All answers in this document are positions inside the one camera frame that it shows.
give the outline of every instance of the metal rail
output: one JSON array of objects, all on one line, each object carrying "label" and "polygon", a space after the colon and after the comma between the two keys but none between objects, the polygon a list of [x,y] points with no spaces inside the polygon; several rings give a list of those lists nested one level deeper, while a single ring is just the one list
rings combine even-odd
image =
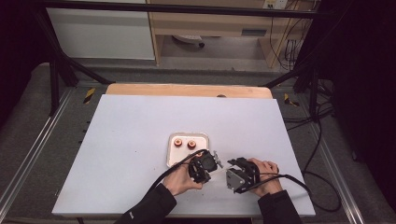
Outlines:
[{"label": "metal rail", "polygon": [[[307,116],[310,116],[308,112],[308,102],[306,97],[303,94],[297,94],[297,95],[305,114]],[[318,139],[319,126],[313,122],[311,122],[310,125],[312,132],[315,135],[315,138]],[[356,205],[355,199],[353,198],[353,195],[350,192],[349,187],[347,186],[347,182],[345,181],[343,174],[338,168],[338,165],[323,136],[319,144],[319,151],[324,161],[324,164],[326,165],[326,168],[329,172],[329,175],[332,178],[332,182],[334,183],[334,186],[337,188],[338,192],[340,193],[342,203],[346,211],[346,215],[349,219],[349,222],[352,224],[363,224],[364,219],[361,215],[361,210]]]},{"label": "metal rail", "polygon": [[333,12],[294,11],[281,9],[257,9],[246,7],[204,7],[162,4],[137,4],[137,3],[108,3],[60,0],[35,0],[35,5],[40,7],[109,10],[109,11],[140,11],[140,12],[169,12],[189,14],[212,14],[274,18],[302,18],[302,19],[336,19]]},{"label": "metal rail", "polygon": [[61,98],[61,103],[58,110],[52,117],[47,120],[44,128],[41,130],[37,139],[33,143],[17,173],[14,175],[11,182],[8,184],[7,189],[4,191],[2,197],[0,198],[0,223],[6,217],[6,214],[12,203],[14,202],[15,198],[17,197],[18,192],[23,186],[24,181],[26,180],[33,166],[35,165],[35,161],[37,160],[41,150],[49,139],[53,128],[55,127],[62,113],[64,112],[64,109],[66,108],[66,105],[73,90],[74,88],[69,88],[65,91]]}]

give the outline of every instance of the small tray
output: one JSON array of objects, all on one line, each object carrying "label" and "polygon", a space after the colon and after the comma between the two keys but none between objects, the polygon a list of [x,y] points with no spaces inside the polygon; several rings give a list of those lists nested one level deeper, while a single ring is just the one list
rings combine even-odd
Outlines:
[{"label": "small tray", "polygon": [[[175,141],[181,140],[181,145],[176,146]],[[188,143],[193,141],[194,148],[188,147]],[[204,133],[172,133],[169,137],[168,155],[166,157],[166,164],[171,167],[173,164],[183,160],[191,153],[200,150],[209,150],[209,138]]]}]

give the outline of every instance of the metal part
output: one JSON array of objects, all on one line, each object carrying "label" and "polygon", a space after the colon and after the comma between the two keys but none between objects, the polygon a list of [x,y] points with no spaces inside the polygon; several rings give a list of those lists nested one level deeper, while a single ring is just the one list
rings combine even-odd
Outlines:
[{"label": "metal part", "polygon": [[189,163],[189,175],[196,183],[206,183],[211,178],[209,173],[217,169],[218,165],[208,150],[200,157],[193,157]]},{"label": "metal part", "polygon": [[[302,106],[305,114],[309,116],[308,102],[306,97],[303,94],[297,94],[297,96],[299,98],[300,105]],[[312,122],[310,125],[315,135],[315,138],[318,139],[318,132],[319,132],[318,125]],[[326,165],[326,168],[329,171],[329,175],[332,178],[332,182],[334,183],[334,186],[337,188],[337,190],[340,193],[343,206],[346,211],[346,215],[349,219],[349,222],[354,224],[364,223],[363,217],[361,215],[361,210],[356,205],[355,199],[353,198],[352,193],[350,192],[349,187],[347,186],[347,182],[345,181],[343,174],[338,168],[338,165],[323,136],[319,144],[319,151]]]},{"label": "metal part", "polygon": [[17,197],[18,192],[20,191],[24,181],[32,170],[32,167],[35,165],[35,161],[37,160],[41,150],[49,139],[50,134],[56,123],[58,122],[60,116],[64,112],[64,109],[66,108],[73,91],[74,88],[67,88],[64,91],[58,110],[56,110],[54,115],[47,120],[44,128],[41,130],[37,139],[33,143],[17,173],[14,175],[11,182],[8,184],[7,189],[4,191],[2,197],[0,198],[0,223],[6,217],[6,214],[12,203],[14,202],[15,198]]},{"label": "metal part", "polygon": [[240,168],[240,170],[230,168],[226,173],[227,187],[233,192],[243,193],[260,182],[259,168],[253,162],[247,161],[245,158],[237,158],[228,161],[228,163]]},{"label": "metal part", "polygon": [[222,169],[223,165],[221,164],[221,161],[219,159],[218,153],[216,151],[213,151],[213,156],[215,157],[215,162],[218,164],[218,166]]},{"label": "metal part", "polygon": [[302,18],[302,19],[331,19],[336,18],[335,12],[272,10],[246,7],[202,7],[177,6],[161,4],[109,3],[87,1],[36,0],[38,7],[73,8],[110,11],[143,11],[143,12],[172,12],[213,15],[235,15],[274,18]]},{"label": "metal part", "polygon": [[227,170],[225,173],[227,177],[227,188],[231,190],[239,189],[245,184],[244,178],[234,173],[232,170]]}]

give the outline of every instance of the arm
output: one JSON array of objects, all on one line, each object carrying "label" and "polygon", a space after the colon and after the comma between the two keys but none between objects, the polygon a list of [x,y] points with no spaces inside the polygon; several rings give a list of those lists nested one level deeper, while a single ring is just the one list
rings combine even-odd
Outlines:
[{"label": "arm", "polygon": [[[279,173],[277,165],[271,161],[258,161],[256,159],[250,159],[249,161],[257,165],[261,174],[265,174],[260,175],[261,181]],[[251,192],[260,197],[258,203],[262,211],[264,224],[302,223],[289,194],[282,189],[279,179],[260,185]]]},{"label": "arm", "polygon": [[124,213],[115,224],[161,223],[176,204],[172,193],[163,184],[159,184],[142,201]]},{"label": "arm", "polygon": [[263,223],[302,223],[287,191],[262,196],[259,201]]},{"label": "arm", "polygon": [[188,189],[201,189],[202,185],[191,180],[188,164],[182,164],[163,180],[163,184],[159,184],[148,193],[142,201],[124,213],[115,224],[161,223],[177,204],[174,196]]}]

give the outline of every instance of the white cabinet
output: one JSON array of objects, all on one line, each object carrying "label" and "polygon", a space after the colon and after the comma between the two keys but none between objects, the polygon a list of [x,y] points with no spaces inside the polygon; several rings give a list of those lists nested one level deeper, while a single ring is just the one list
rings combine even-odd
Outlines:
[{"label": "white cabinet", "polygon": [[48,8],[48,13],[64,52],[72,58],[154,60],[146,12]]}]

